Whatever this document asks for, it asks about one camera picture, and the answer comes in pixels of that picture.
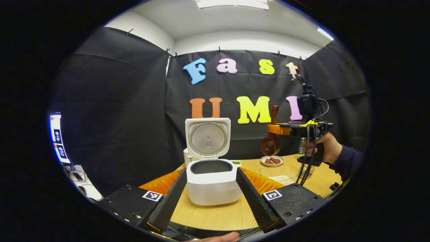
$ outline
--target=finger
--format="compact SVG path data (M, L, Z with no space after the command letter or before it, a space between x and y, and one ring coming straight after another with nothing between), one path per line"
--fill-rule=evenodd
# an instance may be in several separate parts
M238 232L230 232L226 235L220 236L220 238L222 239L222 242L232 242L232 241L238 241L236 239L239 238L239 233Z
M223 236L216 237L208 237L204 239L197 240L197 242L237 242L239 241L239 233L238 232L230 232Z
M229 242L238 242L240 237L236 238L235 240L229 241Z
M323 137L319 138L319 139L316 141L316 143L317 143L317 144L319 144L319 143L323 143L323 142L327 141L327 139L328 139L328 138L329 138L329 137L328 137L327 135L324 135Z
M318 148L317 147L315 147L315 151L314 151L314 153L316 153L318 151ZM306 154L306 156L311 156L312 155L312 149L309 149L309 150L307 150L307 154Z

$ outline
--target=wooden spoon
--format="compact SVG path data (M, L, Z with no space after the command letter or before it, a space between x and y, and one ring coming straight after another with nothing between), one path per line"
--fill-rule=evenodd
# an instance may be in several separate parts
M276 116L278 115L278 110L279 110L279 105L272 106L271 124L276 123ZM261 141L260 149L264 155L272 156L272 155L276 155L279 152L280 146L281 145L279 143L278 136L276 136L275 133L269 132L269 134L267 134L267 136L264 137L264 139Z

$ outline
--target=wall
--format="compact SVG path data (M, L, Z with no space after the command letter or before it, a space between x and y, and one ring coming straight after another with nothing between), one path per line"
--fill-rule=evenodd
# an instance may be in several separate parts
M176 41L173 51L178 55L218 50L257 50L299 58L309 57L322 46L280 34L259 31L221 31L188 37Z
M133 28L131 34L146 39L163 50L168 48L171 49L175 44L173 38L170 37L170 35L168 35L163 29L135 12L125 12L111 20L105 25L105 27L116 28L126 32Z

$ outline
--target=hand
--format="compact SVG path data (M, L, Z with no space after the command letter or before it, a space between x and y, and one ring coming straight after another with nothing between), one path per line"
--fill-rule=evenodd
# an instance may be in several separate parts
M309 139L309 148L307 150L306 156L312 155L313 143L314 143L314 140ZM316 143L317 144L323 143L324 145L324 154L322 156L322 161L326 161L330 164L334 164L338 159L339 155L341 154L342 145L339 144L339 142L330 132L327 132L323 137L317 140Z
M223 236L217 236L217 237L209 237L204 239L195 240L196 242L237 242L239 241L239 233L238 232L231 232Z

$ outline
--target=wooden table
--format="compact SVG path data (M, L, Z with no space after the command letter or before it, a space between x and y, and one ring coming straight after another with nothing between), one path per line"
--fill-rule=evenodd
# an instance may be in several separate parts
M266 177L287 176L286 180L278 181L284 185L295 183L301 163L297 158L301 155L283 156L284 164L278 167L267 167L261 164L260 159L241 160L242 167L253 172L257 172ZM312 176L308 178L304 187L310 191L322 196L328 196L332 191L330 186L335 182L341 184L341 177L333 170L329 169L327 164L322 163L315 167ZM187 194L187 188L184 189L175 212L171 218L172 222L185 226L204 230L245 230L258 227L244 195L233 203L214 206L200 206L191 202Z

